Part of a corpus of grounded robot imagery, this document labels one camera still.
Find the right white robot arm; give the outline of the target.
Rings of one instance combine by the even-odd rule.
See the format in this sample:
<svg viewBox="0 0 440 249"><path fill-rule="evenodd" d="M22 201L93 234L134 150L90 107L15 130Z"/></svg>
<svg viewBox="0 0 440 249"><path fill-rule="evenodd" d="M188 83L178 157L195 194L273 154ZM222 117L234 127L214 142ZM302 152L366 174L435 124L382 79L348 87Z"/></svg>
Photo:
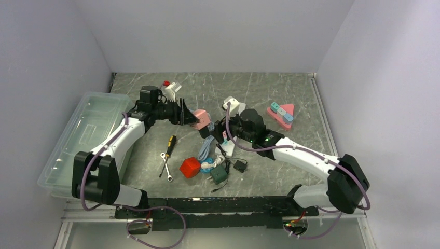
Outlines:
<svg viewBox="0 0 440 249"><path fill-rule="evenodd" d="M298 184L290 190L286 195L286 209L292 215L299 215L310 207L330 207L345 214L371 208L367 196L369 181L353 156L331 156L302 146L284 134L268 129L254 109L246 109L235 116L231 116L228 110L224 118L215 122L210 133L220 144L224 140L236 144L237 139L249 142L250 148L237 147L291 164L322 180L318 185Z"/></svg>

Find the teal blue plug adapter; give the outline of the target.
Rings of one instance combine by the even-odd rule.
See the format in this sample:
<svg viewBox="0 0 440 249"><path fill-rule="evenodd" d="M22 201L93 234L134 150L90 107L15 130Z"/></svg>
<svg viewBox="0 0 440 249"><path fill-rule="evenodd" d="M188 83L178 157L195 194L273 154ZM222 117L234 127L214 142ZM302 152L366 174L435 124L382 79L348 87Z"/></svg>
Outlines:
<svg viewBox="0 0 440 249"><path fill-rule="evenodd" d="M210 157L207 157L205 160L201 162L201 169L200 172L203 174L208 174L212 169L212 163L214 160Z"/></svg>

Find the pink socket adapter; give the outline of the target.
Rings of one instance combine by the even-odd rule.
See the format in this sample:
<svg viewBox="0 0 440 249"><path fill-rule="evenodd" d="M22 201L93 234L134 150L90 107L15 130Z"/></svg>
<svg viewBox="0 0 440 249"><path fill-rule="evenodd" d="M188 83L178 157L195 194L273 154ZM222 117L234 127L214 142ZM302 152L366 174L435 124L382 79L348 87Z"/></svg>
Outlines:
<svg viewBox="0 0 440 249"><path fill-rule="evenodd" d="M191 127L202 130L211 123L210 115L204 109L197 109L193 112L194 116L197 118L197 122L192 124Z"/></svg>

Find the red cube socket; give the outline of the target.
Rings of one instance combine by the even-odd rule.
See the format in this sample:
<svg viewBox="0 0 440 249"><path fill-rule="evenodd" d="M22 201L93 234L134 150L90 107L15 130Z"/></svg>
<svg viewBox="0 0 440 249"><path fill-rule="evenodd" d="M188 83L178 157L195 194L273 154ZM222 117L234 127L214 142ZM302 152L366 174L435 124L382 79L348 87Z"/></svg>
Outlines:
<svg viewBox="0 0 440 249"><path fill-rule="evenodd" d="M201 163L195 157L186 158L179 168L180 172L186 179L196 176L200 172L200 169Z"/></svg>

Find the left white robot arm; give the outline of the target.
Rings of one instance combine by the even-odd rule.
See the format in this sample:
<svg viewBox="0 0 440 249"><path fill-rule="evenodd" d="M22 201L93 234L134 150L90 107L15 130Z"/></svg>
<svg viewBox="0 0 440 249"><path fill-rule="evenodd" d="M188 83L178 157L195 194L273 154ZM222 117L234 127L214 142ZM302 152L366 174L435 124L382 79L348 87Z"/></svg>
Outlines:
<svg viewBox="0 0 440 249"><path fill-rule="evenodd" d="M72 196L81 201L100 205L123 206L137 218L149 211L147 192L123 185L117 169L132 145L143 137L157 120L173 125L194 125L198 118L187 108L185 101L167 100L156 86L143 86L135 106L123 113L123 120L110 137L91 151L80 151L74 157Z"/></svg>

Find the dark green cube socket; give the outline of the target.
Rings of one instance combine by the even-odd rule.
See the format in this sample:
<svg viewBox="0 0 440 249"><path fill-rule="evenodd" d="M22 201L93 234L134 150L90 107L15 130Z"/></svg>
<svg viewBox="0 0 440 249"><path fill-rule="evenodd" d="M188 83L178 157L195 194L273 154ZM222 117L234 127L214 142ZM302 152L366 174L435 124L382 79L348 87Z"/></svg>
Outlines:
<svg viewBox="0 0 440 249"><path fill-rule="evenodd" d="M208 180L218 185L228 178L228 173L222 166L217 166L209 172Z"/></svg>

